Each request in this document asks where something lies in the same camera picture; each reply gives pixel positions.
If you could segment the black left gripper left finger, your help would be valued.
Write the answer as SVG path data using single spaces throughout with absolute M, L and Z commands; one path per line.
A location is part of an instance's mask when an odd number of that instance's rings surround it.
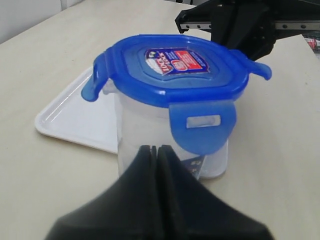
M 60 217 L 48 240 L 163 240 L 156 181 L 156 148 L 143 145 L 105 192 Z

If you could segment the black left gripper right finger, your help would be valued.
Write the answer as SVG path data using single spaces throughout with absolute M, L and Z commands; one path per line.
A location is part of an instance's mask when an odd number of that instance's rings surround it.
M 157 156 L 157 187 L 168 240 L 271 240 L 268 227 L 229 206 L 182 165 L 171 146 Z

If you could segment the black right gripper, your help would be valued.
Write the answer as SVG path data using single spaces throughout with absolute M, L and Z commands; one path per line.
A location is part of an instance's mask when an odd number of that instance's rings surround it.
M 251 60 L 269 55 L 277 40 L 319 31 L 318 0 L 208 0 L 175 18 L 183 34 L 197 29 Z

